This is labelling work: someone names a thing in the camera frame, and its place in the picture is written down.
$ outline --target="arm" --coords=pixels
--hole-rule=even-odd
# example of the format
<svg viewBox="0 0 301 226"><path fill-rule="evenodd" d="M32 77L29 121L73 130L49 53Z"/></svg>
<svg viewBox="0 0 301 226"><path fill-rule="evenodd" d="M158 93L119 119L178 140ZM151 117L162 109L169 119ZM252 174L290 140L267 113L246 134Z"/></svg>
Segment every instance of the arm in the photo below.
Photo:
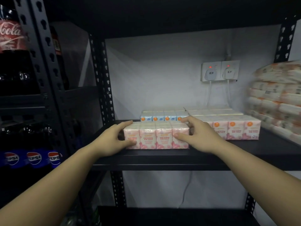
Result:
<svg viewBox="0 0 301 226"><path fill-rule="evenodd" d="M208 123L193 117L182 119L186 121L194 126L194 134L177 133L177 139L223 160L278 226L300 225L301 180L223 140Z"/></svg>
<svg viewBox="0 0 301 226"><path fill-rule="evenodd" d="M93 163L110 156L135 141L117 136L133 121L122 122L105 130L91 144L79 149L48 175L0 209L1 225L59 225L79 192Z"/></svg>

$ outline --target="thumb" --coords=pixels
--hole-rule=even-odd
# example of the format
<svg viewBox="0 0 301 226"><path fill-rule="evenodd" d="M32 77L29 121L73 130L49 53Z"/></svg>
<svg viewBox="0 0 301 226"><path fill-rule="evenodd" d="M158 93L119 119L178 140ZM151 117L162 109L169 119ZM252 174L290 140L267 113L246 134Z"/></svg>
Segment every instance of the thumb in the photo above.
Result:
<svg viewBox="0 0 301 226"><path fill-rule="evenodd" d="M119 141L121 149L126 148L126 147L134 146L134 145L136 145L136 143L137 143L137 141L135 141L135 140L122 140L122 141Z"/></svg>
<svg viewBox="0 0 301 226"><path fill-rule="evenodd" d="M183 134L183 133L175 133L173 136L177 140L181 140L181 141L184 141L184 142L190 144L190 141L191 141L191 136L190 135L186 135L186 134Z"/></svg>

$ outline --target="coca-cola label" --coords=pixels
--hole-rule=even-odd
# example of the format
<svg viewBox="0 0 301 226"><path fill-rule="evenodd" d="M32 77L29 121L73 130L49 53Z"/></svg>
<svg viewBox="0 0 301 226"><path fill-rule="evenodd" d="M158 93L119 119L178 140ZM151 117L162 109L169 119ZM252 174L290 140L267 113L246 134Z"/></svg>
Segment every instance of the coca-cola label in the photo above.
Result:
<svg viewBox="0 0 301 226"><path fill-rule="evenodd" d="M20 23L0 20L0 47L4 50L27 50Z"/></svg>
<svg viewBox="0 0 301 226"><path fill-rule="evenodd" d="M62 51L61 51L61 45L60 42L58 41L58 37L55 34L51 34L52 37L52 41L53 41L53 46L55 47L55 53L57 55L62 55Z"/></svg>

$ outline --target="hand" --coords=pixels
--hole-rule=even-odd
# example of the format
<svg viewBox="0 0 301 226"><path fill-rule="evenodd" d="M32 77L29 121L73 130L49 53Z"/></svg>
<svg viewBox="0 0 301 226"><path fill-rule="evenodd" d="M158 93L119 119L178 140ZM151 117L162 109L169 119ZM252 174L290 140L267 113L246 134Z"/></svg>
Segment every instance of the hand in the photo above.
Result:
<svg viewBox="0 0 301 226"><path fill-rule="evenodd" d="M189 122L189 127L194 127L194 133L192 136L175 133L174 137L178 140L182 140L198 151L208 152L215 154L217 150L226 142L220 137L208 123L203 122L194 117L185 117L182 122Z"/></svg>
<svg viewBox="0 0 301 226"><path fill-rule="evenodd" d="M132 123L133 121L126 121L112 125L89 145L99 157L111 156L123 148L134 146L136 144L134 140L118 140L118 133Z"/></svg>

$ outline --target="pepsi logo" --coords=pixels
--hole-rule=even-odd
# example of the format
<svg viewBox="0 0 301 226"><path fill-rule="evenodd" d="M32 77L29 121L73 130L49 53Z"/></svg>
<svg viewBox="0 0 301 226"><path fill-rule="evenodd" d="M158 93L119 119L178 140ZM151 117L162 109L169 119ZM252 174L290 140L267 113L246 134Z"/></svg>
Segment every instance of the pepsi logo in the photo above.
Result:
<svg viewBox="0 0 301 226"><path fill-rule="evenodd" d="M27 152L27 158L32 165L36 165L42 161L41 154L37 152Z"/></svg>
<svg viewBox="0 0 301 226"><path fill-rule="evenodd" d="M53 165L58 165L58 164L61 163L60 156L59 156L58 152L49 152L48 153L48 158L49 158L51 164L53 164Z"/></svg>
<svg viewBox="0 0 301 226"><path fill-rule="evenodd" d="M9 165L15 165L18 163L19 161L19 156L15 153L12 153L12 152L5 152L5 157L6 157L6 160L7 162L9 163Z"/></svg>

